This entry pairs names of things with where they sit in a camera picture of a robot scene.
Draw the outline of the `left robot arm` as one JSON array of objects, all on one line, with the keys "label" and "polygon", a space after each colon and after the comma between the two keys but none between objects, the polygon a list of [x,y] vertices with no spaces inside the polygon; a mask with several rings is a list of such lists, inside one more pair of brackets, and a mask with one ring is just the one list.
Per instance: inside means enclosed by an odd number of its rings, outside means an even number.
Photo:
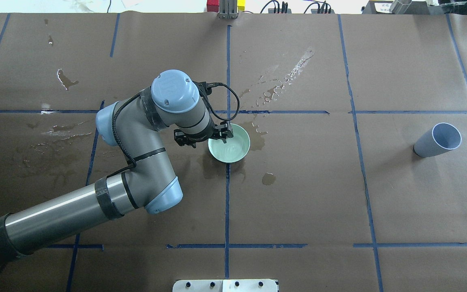
[{"label": "left robot arm", "polygon": [[0,217],[0,267],[32,255],[60,240],[122,218],[141,207],[158,214],[183,199],[178,176],[160,131],[176,126],[179,146],[232,138],[230,118],[221,118],[208,96],[221,82],[195,82],[180,70],[167,70],[133,97],[96,115],[106,144],[122,151],[126,167],[93,184],[15,214]]}]

